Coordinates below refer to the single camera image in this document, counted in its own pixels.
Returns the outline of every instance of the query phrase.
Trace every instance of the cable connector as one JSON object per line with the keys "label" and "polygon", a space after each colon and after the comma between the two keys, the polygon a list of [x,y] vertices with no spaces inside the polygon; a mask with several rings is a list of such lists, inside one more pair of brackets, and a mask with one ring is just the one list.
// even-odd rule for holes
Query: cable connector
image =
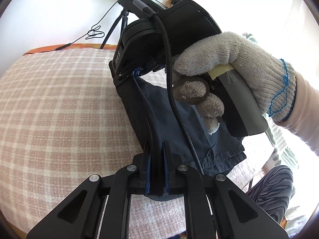
{"label": "cable connector", "polygon": [[151,7],[149,7],[146,3],[144,3],[141,0],[133,0],[133,4],[139,8],[142,12],[144,12],[147,16],[149,16],[150,18],[157,14],[155,11],[153,11],[153,9]]}

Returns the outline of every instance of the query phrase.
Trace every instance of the triangular cutout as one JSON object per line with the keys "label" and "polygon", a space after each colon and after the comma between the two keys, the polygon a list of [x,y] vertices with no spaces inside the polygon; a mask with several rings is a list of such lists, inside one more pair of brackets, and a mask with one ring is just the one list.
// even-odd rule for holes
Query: triangular cutout
{"label": "triangular cutout", "polygon": [[235,191],[228,191],[232,205],[235,208],[238,220],[241,223],[246,223],[258,217],[258,213],[251,208]]}
{"label": "triangular cutout", "polygon": [[87,196],[87,191],[81,191],[68,205],[66,205],[59,213],[58,218],[73,224],[78,218],[81,207]]}

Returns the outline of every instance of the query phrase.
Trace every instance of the tripod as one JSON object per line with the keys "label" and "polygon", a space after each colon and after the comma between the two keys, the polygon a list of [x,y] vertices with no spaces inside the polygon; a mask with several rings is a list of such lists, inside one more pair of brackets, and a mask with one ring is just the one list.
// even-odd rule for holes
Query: tripod
{"label": "tripod", "polygon": [[109,39],[109,37],[111,36],[112,32],[114,31],[115,27],[118,25],[118,23],[120,22],[121,19],[122,19],[121,33],[123,32],[123,30],[127,26],[127,16],[128,15],[129,15],[129,13],[125,9],[123,9],[121,11],[121,14],[116,18],[116,20],[114,21],[114,23],[111,26],[110,30],[108,31],[107,35],[105,36],[105,39],[103,40],[100,49],[104,48],[107,40]]}

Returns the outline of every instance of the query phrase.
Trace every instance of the white wall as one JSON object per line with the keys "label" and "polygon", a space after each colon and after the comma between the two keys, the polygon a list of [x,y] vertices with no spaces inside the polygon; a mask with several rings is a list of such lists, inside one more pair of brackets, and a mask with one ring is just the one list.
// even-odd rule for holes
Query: white wall
{"label": "white wall", "polygon": [[[116,0],[12,0],[0,19],[0,76],[23,53],[36,47],[66,44],[86,33]],[[269,51],[278,44],[293,0],[194,0],[222,31],[250,32]],[[102,21],[107,32],[121,11],[116,5]],[[130,14],[129,22],[137,18]],[[117,44],[120,27],[110,37]],[[79,43],[101,43],[81,39]]]}

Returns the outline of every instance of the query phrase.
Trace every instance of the gloved hand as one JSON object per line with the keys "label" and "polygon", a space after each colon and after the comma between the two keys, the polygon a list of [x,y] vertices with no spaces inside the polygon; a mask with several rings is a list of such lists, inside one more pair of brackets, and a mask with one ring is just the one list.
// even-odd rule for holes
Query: gloved hand
{"label": "gloved hand", "polygon": [[[216,65],[232,64],[251,89],[259,109],[267,112],[275,122],[290,114],[296,92],[296,73],[292,66],[274,58],[257,44],[232,32],[202,39],[177,58],[174,63],[173,83],[182,75],[194,76],[210,71]],[[184,98],[202,97],[205,85],[200,81],[186,82],[179,91]],[[196,104],[209,133],[219,123],[217,116],[224,113],[224,105],[214,94]]]}

